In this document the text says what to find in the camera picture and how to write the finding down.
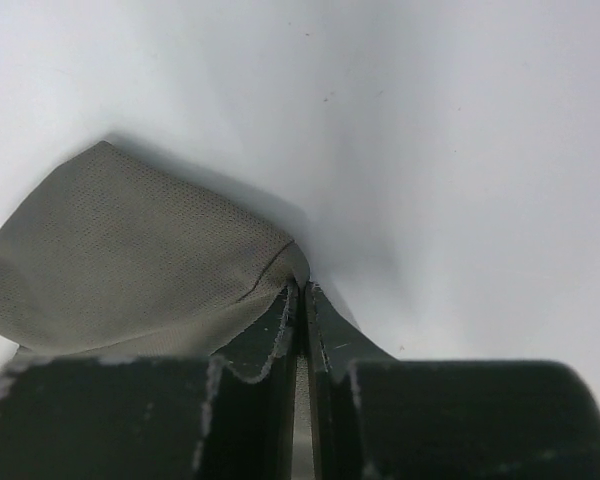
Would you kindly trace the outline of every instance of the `fabric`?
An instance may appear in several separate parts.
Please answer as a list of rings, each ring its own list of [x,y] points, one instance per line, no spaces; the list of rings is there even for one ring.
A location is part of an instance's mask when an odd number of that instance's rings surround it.
[[[44,355],[210,354],[308,278],[294,241],[108,143],[0,230],[0,335]]]

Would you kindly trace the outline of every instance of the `garment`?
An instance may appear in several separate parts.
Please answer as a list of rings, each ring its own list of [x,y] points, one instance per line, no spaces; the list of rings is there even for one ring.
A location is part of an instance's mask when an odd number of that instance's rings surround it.
[[[308,271],[285,232],[102,142],[0,230],[0,335],[21,355],[207,355]]]

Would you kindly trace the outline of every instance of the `brown-gray fabric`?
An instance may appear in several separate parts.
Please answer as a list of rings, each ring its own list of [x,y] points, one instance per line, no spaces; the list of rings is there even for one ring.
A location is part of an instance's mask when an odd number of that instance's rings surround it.
[[[286,233],[103,142],[0,230],[0,335],[44,355],[209,354],[307,277]]]

